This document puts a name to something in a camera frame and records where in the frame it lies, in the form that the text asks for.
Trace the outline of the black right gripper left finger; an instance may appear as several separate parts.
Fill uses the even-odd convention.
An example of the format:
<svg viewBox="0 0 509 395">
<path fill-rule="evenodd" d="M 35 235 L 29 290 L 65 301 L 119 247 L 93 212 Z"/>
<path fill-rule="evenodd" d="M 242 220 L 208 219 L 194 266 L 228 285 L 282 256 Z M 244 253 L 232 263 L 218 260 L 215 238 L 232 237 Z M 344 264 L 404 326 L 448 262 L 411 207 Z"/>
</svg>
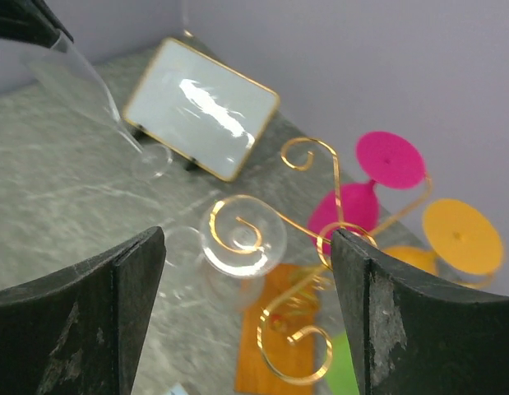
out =
<svg viewBox="0 0 509 395">
<path fill-rule="evenodd" d="M 0 394 L 129 394 L 165 260 L 158 227 L 0 291 Z"/>
</svg>

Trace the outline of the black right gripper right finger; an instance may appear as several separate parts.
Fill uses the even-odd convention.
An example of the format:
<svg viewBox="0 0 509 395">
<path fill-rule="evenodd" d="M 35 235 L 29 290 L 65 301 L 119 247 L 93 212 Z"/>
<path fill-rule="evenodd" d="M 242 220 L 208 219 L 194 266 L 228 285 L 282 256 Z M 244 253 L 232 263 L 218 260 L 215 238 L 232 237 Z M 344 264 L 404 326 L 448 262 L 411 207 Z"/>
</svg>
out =
<svg viewBox="0 0 509 395">
<path fill-rule="evenodd" d="M 342 229 L 331 263 L 362 394 L 509 394 L 509 296 L 433 276 Z"/>
</svg>

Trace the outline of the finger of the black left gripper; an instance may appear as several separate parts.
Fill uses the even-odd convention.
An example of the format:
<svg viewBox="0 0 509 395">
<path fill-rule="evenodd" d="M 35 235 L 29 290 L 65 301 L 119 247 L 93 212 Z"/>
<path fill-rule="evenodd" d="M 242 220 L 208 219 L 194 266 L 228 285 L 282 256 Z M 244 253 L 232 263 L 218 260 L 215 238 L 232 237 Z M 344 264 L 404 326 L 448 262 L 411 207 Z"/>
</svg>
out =
<svg viewBox="0 0 509 395">
<path fill-rule="evenodd" d="M 0 39 L 51 48 L 72 35 L 43 0 L 0 0 Z"/>
</svg>

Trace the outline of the clear tall wine glass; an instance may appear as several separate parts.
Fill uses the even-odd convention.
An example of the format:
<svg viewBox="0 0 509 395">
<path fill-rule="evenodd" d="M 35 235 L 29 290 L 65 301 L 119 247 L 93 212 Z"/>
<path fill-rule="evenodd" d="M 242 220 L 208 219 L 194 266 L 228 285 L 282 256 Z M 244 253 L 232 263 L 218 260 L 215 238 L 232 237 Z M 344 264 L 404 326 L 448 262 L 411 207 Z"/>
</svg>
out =
<svg viewBox="0 0 509 395">
<path fill-rule="evenodd" d="M 51 48 L 27 54 L 24 64 L 69 109 L 118 132 L 130 144 L 137 152 L 131 163 L 136 178 L 165 175 L 172 163 L 171 150 L 159 143 L 144 146 L 130 133 L 103 78 L 64 33 Z"/>
</svg>

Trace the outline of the green plastic goblet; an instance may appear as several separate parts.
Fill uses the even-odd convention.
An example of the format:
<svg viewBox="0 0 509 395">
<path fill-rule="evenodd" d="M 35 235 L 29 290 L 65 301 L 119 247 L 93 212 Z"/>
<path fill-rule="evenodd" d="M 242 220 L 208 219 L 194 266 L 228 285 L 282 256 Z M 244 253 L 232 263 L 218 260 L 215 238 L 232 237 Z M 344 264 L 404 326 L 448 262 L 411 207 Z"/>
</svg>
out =
<svg viewBox="0 0 509 395">
<path fill-rule="evenodd" d="M 359 395 L 346 332 L 332 338 L 333 361 L 324 379 L 334 395 Z"/>
</svg>

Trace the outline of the orange plastic goblet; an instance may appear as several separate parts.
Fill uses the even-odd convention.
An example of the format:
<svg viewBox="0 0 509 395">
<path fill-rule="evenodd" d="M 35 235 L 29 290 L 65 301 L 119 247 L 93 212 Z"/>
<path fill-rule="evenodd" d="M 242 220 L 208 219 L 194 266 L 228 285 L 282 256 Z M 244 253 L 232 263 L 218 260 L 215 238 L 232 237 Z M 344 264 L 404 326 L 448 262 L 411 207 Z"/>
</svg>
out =
<svg viewBox="0 0 509 395">
<path fill-rule="evenodd" d="M 384 253 L 437 275 L 440 258 L 451 267 L 475 276 L 494 274 L 504 260 L 502 239 L 492 223 L 469 204 L 451 198 L 430 203 L 422 216 L 430 249 L 391 246 Z"/>
</svg>

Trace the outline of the pink plastic goblet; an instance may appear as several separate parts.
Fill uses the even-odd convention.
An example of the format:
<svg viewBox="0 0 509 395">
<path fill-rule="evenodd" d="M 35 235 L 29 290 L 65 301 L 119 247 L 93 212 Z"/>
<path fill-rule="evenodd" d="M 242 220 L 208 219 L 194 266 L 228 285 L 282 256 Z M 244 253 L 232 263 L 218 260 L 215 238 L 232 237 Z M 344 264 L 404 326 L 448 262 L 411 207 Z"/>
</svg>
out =
<svg viewBox="0 0 509 395">
<path fill-rule="evenodd" d="M 355 155 L 369 180 L 341 186 L 344 221 L 357 225 L 370 235 L 378 235 L 427 200 L 433 181 L 419 150 L 403 137 L 387 131 L 371 131 L 361 136 Z M 379 221 L 378 185 L 392 189 L 412 189 L 425 185 L 422 194 L 400 211 Z"/>
</svg>

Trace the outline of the clear round wine glass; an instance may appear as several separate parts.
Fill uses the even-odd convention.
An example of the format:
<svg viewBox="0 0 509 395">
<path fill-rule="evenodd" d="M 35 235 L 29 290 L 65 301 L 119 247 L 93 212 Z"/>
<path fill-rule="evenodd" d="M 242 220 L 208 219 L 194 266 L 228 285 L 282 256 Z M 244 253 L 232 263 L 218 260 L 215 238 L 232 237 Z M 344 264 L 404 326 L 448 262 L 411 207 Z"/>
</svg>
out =
<svg viewBox="0 0 509 395">
<path fill-rule="evenodd" d="M 240 312 L 259 299 L 266 275 L 284 257 L 287 232 L 268 204 L 236 194 L 214 202 L 197 228 L 166 230 L 164 244 L 164 275 L 176 300 L 198 295 Z"/>
</svg>

